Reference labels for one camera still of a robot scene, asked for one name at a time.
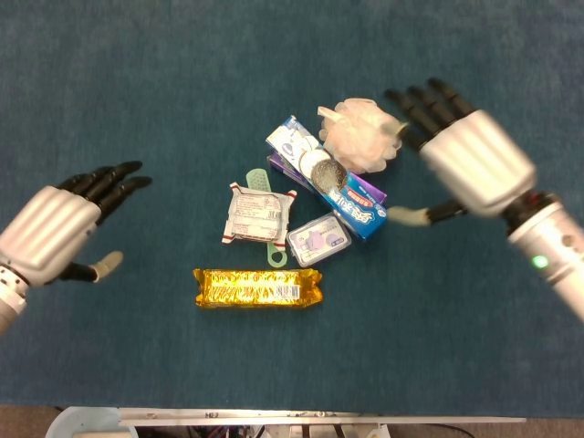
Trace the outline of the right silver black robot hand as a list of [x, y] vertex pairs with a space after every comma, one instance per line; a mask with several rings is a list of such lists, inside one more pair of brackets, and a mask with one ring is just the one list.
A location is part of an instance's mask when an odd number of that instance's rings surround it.
[[393, 206], [393, 222], [430, 226], [467, 213], [494, 217], [535, 187], [535, 164], [496, 120], [444, 80], [429, 78], [426, 87], [404, 92], [387, 89], [384, 97], [406, 118], [401, 143], [452, 196], [419, 210]]

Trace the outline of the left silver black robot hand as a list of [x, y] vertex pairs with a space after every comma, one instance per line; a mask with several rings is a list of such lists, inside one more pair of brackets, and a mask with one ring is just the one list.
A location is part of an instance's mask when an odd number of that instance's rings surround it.
[[141, 166], [103, 166], [42, 188], [1, 233], [1, 273], [29, 287], [60, 277], [94, 281], [97, 276], [74, 258], [128, 197], [151, 184], [152, 178], [134, 174]]

